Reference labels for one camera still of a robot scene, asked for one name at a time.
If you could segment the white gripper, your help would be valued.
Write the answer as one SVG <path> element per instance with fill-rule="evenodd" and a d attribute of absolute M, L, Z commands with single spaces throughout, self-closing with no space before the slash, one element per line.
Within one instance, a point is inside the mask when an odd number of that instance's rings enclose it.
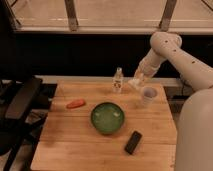
<path fill-rule="evenodd" d="M 140 68 L 136 69 L 134 77 L 136 79 L 139 79 L 142 83 L 145 83 L 148 81 L 148 77 L 141 71 Z"/>

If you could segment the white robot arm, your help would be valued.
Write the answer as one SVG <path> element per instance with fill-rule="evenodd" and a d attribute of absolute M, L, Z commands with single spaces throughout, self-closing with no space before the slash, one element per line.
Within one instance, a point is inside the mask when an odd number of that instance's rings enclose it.
<path fill-rule="evenodd" d="M 181 49 L 179 35 L 155 32 L 134 76 L 153 77 L 168 60 L 195 91 L 178 122 L 174 171 L 213 171 L 213 68 Z"/>

